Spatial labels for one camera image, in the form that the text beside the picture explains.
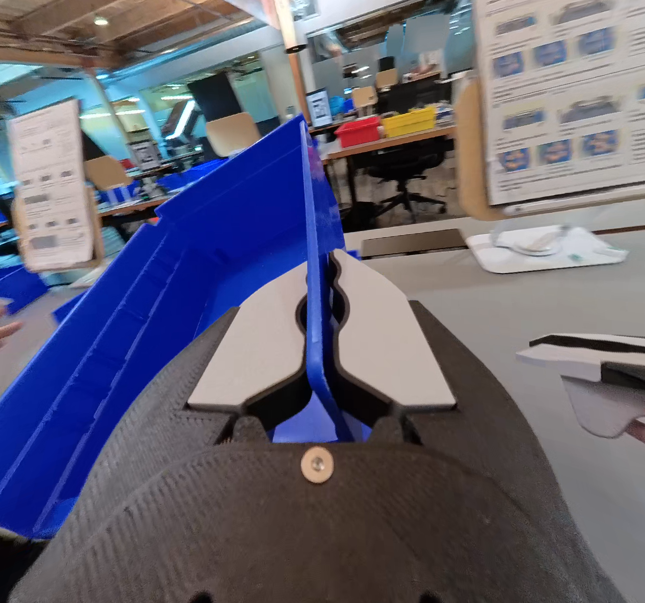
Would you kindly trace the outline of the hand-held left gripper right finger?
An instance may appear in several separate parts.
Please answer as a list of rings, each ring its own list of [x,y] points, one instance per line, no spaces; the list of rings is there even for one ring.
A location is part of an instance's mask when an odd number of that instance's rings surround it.
[[[344,250],[329,254],[336,318],[330,389],[341,411],[382,417],[449,411],[457,398],[407,296]]]

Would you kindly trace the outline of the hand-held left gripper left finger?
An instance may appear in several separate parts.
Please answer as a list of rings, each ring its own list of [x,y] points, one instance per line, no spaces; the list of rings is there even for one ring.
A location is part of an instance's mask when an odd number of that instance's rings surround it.
[[[307,277],[281,275],[239,307],[188,398],[197,412],[252,416],[265,430],[310,401],[306,376]]]

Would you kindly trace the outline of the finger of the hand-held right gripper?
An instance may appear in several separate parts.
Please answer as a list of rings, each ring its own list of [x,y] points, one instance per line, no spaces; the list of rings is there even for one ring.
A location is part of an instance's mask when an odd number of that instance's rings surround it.
[[[644,339],[631,336],[552,333],[529,342],[530,348],[540,345],[589,349],[609,353],[644,353]]]
[[[610,352],[560,346],[534,346],[518,352],[517,358],[530,364],[544,365],[563,377],[590,382],[601,382],[601,365],[604,362],[644,366],[642,352]]]

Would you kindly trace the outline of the blue plastic bin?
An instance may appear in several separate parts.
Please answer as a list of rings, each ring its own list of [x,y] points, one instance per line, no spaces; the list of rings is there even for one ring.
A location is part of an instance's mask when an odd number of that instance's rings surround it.
[[[28,271],[23,265],[1,268],[1,310],[4,316],[14,317],[46,294],[61,288],[68,292],[69,299],[52,311],[57,326],[69,316],[89,288],[52,280]]]
[[[218,442],[229,414],[186,402],[233,313],[344,248],[337,202],[298,116],[158,210],[1,398],[1,530],[55,535],[98,465],[147,481]]]

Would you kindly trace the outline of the grey desk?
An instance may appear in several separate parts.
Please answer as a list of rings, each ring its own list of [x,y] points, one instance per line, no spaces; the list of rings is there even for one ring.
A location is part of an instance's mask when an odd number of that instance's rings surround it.
[[[551,462],[575,521],[630,602],[644,601],[644,444],[583,430],[558,374],[517,359],[549,333],[644,336],[644,225],[596,229],[628,251],[609,266],[496,275],[468,249],[367,263],[421,302],[491,370],[519,405]]]

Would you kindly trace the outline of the wooden-top desk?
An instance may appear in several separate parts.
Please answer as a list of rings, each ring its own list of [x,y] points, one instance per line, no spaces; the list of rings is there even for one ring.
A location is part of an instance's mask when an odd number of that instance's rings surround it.
[[[363,169],[360,167],[364,163],[365,154],[368,154],[373,151],[380,149],[386,149],[389,147],[400,146],[407,144],[409,142],[415,142],[426,139],[433,139],[436,137],[444,137],[446,139],[447,151],[452,149],[453,138],[456,136],[457,126],[456,124],[447,124],[427,130],[424,132],[413,133],[411,135],[406,135],[404,137],[395,137],[391,139],[382,138],[378,141],[364,144],[362,146],[356,146],[351,148],[342,149],[337,140],[329,142],[322,145],[322,156],[323,165],[325,171],[328,171],[330,166],[335,161],[343,160],[346,163],[346,172],[347,172],[347,181],[348,188],[350,193],[350,205],[345,209],[343,217],[358,217],[360,213],[360,207],[362,203],[359,202],[357,197],[357,188],[355,184],[355,179],[357,171]],[[369,216],[374,217],[375,210],[377,209],[378,204],[370,204],[369,207],[364,210],[369,210]]]

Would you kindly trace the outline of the black office chair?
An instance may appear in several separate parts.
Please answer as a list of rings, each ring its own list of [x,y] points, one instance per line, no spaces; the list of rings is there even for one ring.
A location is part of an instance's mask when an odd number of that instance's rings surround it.
[[[378,219],[396,207],[403,206],[415,223],[417,218],[413,203],[437,206],[440,214],[446,213],[444,201],[414,193],[408,188],[412,180],[424,180],[426,170],[441,165],[445,160],[446,151],[446,139],[436,137],[365,154],[364,163],[360,167],[365,169],[371,178],[380,183],[394,182],[397,185],[397,193],[379,203],[374,217]]]

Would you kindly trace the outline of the red plastic bin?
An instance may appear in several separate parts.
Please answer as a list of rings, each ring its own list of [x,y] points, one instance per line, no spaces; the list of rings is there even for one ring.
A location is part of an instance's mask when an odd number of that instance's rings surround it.
[[[334,135],[342,149],[378,141],[381,139],[381,118],[372,115],[346,122],[335,130]]]

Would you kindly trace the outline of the yellow plastic bin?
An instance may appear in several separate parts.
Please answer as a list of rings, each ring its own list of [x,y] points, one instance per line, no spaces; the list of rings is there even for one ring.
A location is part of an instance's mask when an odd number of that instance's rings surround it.
[[[384,137],[391,139],[434,129],[436,120],[437,107],[429,105],[403,114],[383,115],[381,125]]]

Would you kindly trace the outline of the framed tag sign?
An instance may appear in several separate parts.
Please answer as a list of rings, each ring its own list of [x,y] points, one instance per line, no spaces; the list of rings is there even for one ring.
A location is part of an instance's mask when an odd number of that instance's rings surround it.
[[[321,88],[306,93],[305,100],[310,115],[310,124],[312,128],[325,128],[334,121],[334,116],[330,106],[330,98],[326,88]]]

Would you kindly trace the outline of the laminated instruction board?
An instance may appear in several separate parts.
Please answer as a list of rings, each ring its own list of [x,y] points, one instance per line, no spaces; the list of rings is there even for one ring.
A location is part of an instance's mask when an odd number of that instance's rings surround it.
[[[482,221],[644,200],[644,0],[471,0],[455,104],[461,209]]]

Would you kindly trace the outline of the white standing poster board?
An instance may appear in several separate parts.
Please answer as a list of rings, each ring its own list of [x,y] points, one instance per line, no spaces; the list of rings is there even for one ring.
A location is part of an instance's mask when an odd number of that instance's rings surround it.
[[[99,266],[101,220],[85,175],[78,100],[12,118],[7,131],[13,228],[24,265],[33,273]]]

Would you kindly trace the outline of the wooden support post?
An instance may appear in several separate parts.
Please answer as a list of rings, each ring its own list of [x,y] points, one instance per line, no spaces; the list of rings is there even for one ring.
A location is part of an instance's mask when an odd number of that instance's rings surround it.
[[[303,114],[310,123],[310,115],[305,100],[306,86],[302,73],[301,53],[287,55],[285,47],[305,43],[304,35],[296,25],[292,2],[290,0],[273,0],[277,14],[281,43],[271,50],[273,62],[268,68],[271,92],[275,93],[281,118],[289,119]]]

